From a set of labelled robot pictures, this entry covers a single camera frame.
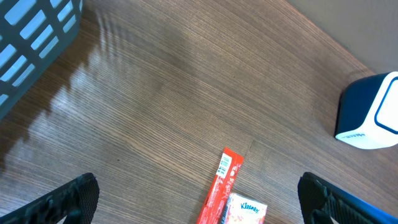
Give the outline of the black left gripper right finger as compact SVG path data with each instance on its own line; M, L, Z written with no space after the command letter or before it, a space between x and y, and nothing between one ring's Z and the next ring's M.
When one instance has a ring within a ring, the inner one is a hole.
M297 188L305 224L397 223L396 217L311 172L304 172Z

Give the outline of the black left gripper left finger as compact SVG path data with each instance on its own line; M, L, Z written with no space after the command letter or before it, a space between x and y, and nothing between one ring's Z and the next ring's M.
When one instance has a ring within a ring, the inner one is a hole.
M85 173L42 197L1 217L2 224L81 223L90 224L98 204L100 188L92 173Z

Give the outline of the small red carton box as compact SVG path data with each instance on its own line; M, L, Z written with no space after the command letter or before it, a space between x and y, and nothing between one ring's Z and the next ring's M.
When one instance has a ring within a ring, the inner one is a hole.
M231 193L220 224L263 224L266 212L266 204L237 193Z

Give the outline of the red toothpaste box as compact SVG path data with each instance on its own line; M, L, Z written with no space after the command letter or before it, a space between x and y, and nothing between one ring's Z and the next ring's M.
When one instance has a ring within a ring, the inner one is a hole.
M244 157L225 147L212 185L197 219L197 224L217 224L221 220L228 197Z

